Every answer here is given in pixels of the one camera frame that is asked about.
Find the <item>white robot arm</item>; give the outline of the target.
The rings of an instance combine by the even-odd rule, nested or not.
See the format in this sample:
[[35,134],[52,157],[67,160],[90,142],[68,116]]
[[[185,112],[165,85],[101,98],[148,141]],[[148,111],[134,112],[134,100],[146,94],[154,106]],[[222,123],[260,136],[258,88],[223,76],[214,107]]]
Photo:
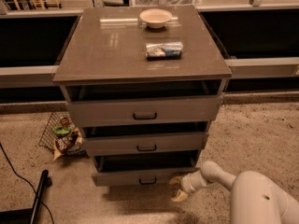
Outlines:
[[232,175],[216,162],[205,161],[198,171],[175,176],[169,184],[179,184],[178,192],[172,198],[176,203],[200,189],[221,184],[230,191],[231,224],[299,224],[299,202],[258,172]]

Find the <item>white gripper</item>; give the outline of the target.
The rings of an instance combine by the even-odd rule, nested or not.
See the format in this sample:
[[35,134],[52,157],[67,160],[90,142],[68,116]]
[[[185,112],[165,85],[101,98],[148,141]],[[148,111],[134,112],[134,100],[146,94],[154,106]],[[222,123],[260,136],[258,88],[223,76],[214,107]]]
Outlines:
[[189,194],[194,194],[200,189],[207,187],[207,180],[202,176],[200,171],[194,173],[189,173],[185,176],[175,176],[170,179],[170,185],[180,184],[181,189],[178,190],[172,201],[175,203],[180,203],[189,197]]

